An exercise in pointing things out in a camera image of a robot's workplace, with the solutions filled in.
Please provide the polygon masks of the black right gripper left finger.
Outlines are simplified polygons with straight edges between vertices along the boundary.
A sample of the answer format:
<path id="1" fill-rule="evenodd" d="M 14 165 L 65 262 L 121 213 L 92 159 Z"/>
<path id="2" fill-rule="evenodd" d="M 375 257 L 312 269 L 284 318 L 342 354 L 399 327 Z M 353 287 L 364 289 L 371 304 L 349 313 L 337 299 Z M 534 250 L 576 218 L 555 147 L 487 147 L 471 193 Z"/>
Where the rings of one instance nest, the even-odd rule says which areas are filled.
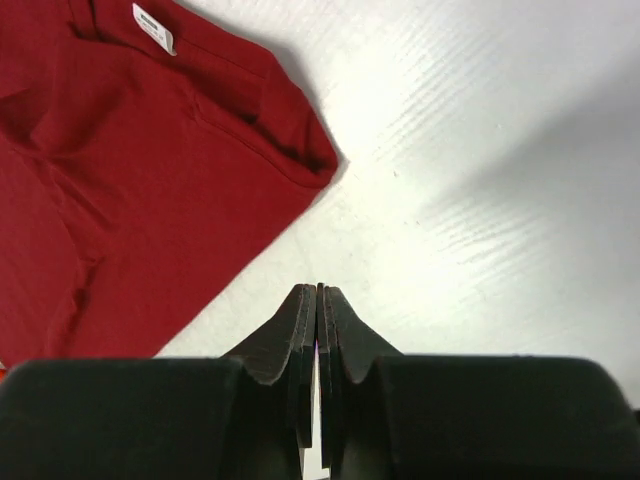
<path id="1" fill-rule="evenodd" d="M 312 446 L 316 295 L 297 284 L 222 359 L 221 479 L 300 479 Z"/>

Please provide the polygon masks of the red t shirt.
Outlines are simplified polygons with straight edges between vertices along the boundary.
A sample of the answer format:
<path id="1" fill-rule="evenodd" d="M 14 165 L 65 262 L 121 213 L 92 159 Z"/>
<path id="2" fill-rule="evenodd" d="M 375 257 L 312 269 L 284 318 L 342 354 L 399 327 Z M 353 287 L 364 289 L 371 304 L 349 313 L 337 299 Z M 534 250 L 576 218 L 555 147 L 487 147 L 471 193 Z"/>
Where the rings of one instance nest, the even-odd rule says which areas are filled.
<path id="1" fill-rule="evenodd" d="M 2 364 L 158 353 L 337 167 L 276 57 L 177 2 L 3 2 Z"/>

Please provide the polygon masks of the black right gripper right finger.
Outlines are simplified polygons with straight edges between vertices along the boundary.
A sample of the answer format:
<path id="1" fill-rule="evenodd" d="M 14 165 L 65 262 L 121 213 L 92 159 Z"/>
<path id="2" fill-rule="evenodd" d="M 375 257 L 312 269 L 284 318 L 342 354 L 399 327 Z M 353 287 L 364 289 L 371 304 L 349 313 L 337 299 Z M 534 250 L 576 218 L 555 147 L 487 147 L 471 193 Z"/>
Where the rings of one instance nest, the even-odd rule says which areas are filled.
<path id="1" fill-rule="evenodd" d="M 332 479 L 403 479 L 404 355 L 364 322 L 340 288 L 317 292 L 322 464 Z"/>

